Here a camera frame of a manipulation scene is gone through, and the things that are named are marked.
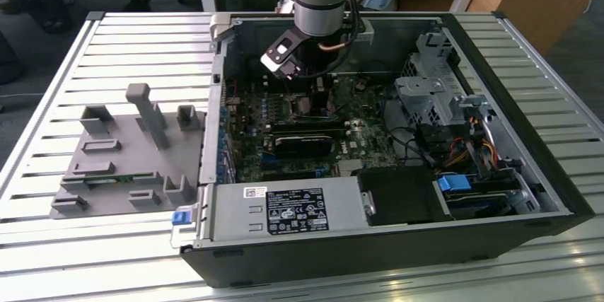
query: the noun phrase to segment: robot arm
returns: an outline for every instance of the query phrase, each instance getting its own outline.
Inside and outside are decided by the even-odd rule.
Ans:
[[[269,46],[261,62],[280,78],[313,78],[330,72],[333,63],[345,59],[338,58],[338,53],[344,47],[348,49],[362,26],[354,13],[357,3],[384,9],[392,0],[354,0],[348,17],[344,15],[346,0],[290,1],[296,26]],[[346,42],[341,42],[344,35],[348,35]]]

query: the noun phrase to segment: yellow wire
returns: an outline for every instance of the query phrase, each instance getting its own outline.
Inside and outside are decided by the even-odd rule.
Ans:
[[[448,168],[454,163],[460,162],[465,158],[465,156],[468,156],[468,150],[465,150],[449,163],[446,163],[444,167]]]
[[[496,167],[496,153],[494,153],[494,147],[489,143],[482,143],[482,145],[489,148],[490,151],[490,161],[492,161],[492,166]]]

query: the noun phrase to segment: motherboard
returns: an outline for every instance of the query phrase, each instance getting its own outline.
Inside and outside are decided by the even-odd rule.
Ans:
[[[286,80],[226,91],[228,132],[237,182],[349,176],[361,168],[397,164],[381,110],[384,86],[362,74],[332,79],[324,103]]]

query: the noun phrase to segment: white label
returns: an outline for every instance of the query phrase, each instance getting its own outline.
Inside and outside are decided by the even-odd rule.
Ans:
[[[244,198],[257,198],[266,196],[266,187],[245,187]]]
[[[312,219],[310,221],[308,221],[308,224],[312,224],[313,226],[317,226],[318,224],[326,224],[328,223],[326,219]]]

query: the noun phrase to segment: red wire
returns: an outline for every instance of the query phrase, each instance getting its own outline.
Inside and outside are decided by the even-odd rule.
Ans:
[[[450,153],[449,153],[449,158],[453,157],[454,144],[456,144],[460,140],[462,140],[462,138],[461,138],[461,137],[457,137],[456,139],[453,139],[453,143],[450,143]]]

